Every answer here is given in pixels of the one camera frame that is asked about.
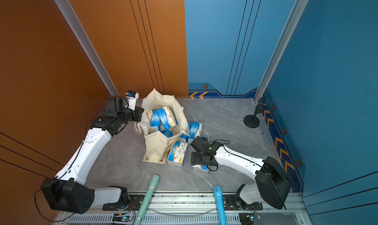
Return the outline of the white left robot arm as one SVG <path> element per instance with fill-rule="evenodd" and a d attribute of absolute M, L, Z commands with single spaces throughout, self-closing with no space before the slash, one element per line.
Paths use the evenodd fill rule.
<path fill-rule="evenodd" d="M 144 109 L 136 106 L 138 98 L 138 93 L 128 91 L 124 97 L 106 99 L 104 110 L 91 122 L 84 140 L 68 163 L 54 178 L 43 181 L 41 191 L 51 209 L 84 214 L 99 205 L 112 204 L 118 210 L 129 206 L 125 187 L 90 189 L 85 183 L 95 160 L 111 138 L 129 122 L 141 121 Z"/>

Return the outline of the cream floral canvas bag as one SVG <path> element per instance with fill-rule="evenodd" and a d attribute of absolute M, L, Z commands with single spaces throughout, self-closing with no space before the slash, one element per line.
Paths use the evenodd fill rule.
<path fill-rule="evenodd" d="M 173 136 L 167 138 L 162 132 L 166 130 L 161 121 L 161 130 L 150 127 L 147 113 L 148 110 L 159 110 L 160 119 L 162 107 L 170 107 L 177 120 L 177 126 L 170 128 Z M 143 134 L 145 139 L 145 154 L 144 162 L 165 164 L 168 153 L 174 144 L 179 140 L 183 134 L 189 133 L 189 124 L 184 114 L 184 108 L 179 104 L 174 96 L 162 95 L 157 90 L 153 89 L 146 98 L 142 100 L 144 112 L 140 122 L 134 124 L 134 128 L 138 134 Z"/>

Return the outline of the blue white tissue pack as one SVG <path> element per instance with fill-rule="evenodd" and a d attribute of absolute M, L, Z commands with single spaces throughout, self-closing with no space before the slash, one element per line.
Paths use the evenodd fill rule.
<path fill-rule="evenodd" d="M 162 132 L 167 138 L 170 138 L 173 136 L 173 133 L 170 130 L 164 130 Z"/>

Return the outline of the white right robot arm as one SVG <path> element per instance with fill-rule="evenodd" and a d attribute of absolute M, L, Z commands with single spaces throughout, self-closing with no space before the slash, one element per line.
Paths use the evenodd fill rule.
<path fill-rule="evenodd" d="M 217 171 L 219 166 L 227 166 L 251 178 L 253 184 L 242 184 L 234 195 L 240 210 L 251 209 L 259 202 L 265 202 L 275 209 L 285 208 L 285 201 L 291 191 L 292 183 L 281 164 L 272 157 L 254 158 L 236 152 L 224 143 L 207 142 L 196 137 L 191 142 L 194 152 L 191 164 L 206 166 Z"/>

